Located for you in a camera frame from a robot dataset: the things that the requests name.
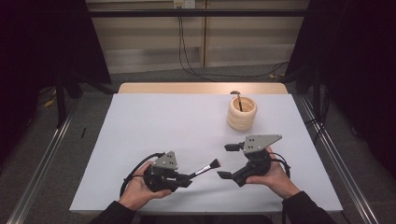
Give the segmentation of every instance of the wall outlet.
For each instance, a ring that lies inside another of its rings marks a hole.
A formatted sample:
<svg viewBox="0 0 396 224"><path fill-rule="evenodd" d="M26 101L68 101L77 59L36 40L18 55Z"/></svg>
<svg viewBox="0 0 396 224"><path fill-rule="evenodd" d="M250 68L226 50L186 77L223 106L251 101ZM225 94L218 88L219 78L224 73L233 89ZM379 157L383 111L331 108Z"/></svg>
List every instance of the wall outlet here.
<svg viewBox="0 0 396 224"><path fill-rule="evenodd" d="M195 8L195 0L185 0L184 8Z"/></svg>
<svg viewBox="0 0 396 224"><path fill-rule="evenodd" d="M174 8L184 8L184 0L174 0Z"/></svg>

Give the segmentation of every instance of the gray floor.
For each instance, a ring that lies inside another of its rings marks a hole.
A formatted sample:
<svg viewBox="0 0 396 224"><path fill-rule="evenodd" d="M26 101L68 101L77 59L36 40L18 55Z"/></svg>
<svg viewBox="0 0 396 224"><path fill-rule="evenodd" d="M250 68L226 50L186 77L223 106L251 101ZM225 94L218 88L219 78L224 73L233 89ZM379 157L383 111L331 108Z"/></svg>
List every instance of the gray floor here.
<svg viewBox="0 0 396 224"><path fill-rule="evenodd" d="M263 65L205 68L196 69L196 71L199 74L252 76L265 74L272 69L272 65ZM277 74L283 74L284 71L285 67L282 67L277 71ZM210 78L216 81L273 81L268 76L254 78L211 76ZM127 81L207 81L183 70L113 75L112 80L113 84L108 85L108 87L114 90L117 90L121 83ZM288 91L293 94L303 120L309 120L301 103L302 96L295 94L293 85L294 83L287 85ZM35 196L29 213L24 218L24 223L84 223L91 219L91 217L71 213L68 208L73 201L79 180L91 156L112 97L86 85L81 87L84 90L81 99L67 98L68 105L74 103L78 105L77 112L51 161L50 169L46 173L40 191ZM47 100L49 98L48 94L50 92L41 95L39 102ZM56 123L56 103L50 107L38 106L31 125L3 165L0 175L0 223L7 223L18 199L34 175L35 168L40 163L55 133ZM347 168L373 208L378 223L393 223L396 219L396 213L393 212L396 211L396 181L374 159L364 140L351 131L351 124L332 100L326 129ZM314 139L316 136L315 130L312 126L308 127L308 130ZM316 146L344 207L345 216L351 223L363 223L360 212L357 210L320 139L316 142ZM340 213L332 214L332 216L338 223L347 223ZM273 215L272 218L275 223L280 223L279 215Z"/></svg>

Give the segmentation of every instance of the white table surface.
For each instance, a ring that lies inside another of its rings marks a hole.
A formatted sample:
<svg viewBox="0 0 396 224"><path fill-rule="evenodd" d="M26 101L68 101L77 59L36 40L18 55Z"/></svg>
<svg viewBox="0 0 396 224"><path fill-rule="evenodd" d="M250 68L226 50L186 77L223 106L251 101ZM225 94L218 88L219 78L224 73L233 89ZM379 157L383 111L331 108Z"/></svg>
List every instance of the white table surface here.
<svg viewBox="0 0 396 224"><path fill-rule="evenodd" d="M103 211L119 198L134 167L155 152L176 152L178 172L189 175L219 159L221 167L195 177L187 188L152 200L139 210L156 215L263 214L282 209L281 199L264 186L239 188L216 171L245 166L242 153L224 145L250 134L281 134L272 145L291 167L291 179L326 211L342 206L289 94L246 95L258 105L253 127L240 133L226 122L230 94L115 94L70 211Z"/></svg>

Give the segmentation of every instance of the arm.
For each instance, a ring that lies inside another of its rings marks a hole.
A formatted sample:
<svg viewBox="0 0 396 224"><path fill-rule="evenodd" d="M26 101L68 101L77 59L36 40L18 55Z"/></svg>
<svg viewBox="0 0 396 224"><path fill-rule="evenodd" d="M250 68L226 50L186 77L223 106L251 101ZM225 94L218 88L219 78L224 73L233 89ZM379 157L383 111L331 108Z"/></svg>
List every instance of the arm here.
<svg viewBox="0 0 396 224"><path fill-rule="evenodd" d="M149 167L150 162L146 162L140 169L138 169L117 202L113 202L99 217L94 218L90 224L130 224L134 219L136 210L142 208L152 199L161 199L171 194L170 189L163 189L157 192L152 192L145 184L143 175Z"/></svg>
<svg viewBox="0 0 396 224"><path fill-rule="evenodd" d="M271 163L271 169L266 175L251 176L247 179L247 183L265 185L283 198L284 209L292 224L335 223L326 211L318 207L305 192L300 191L291 182L277 161Z"/></svg>

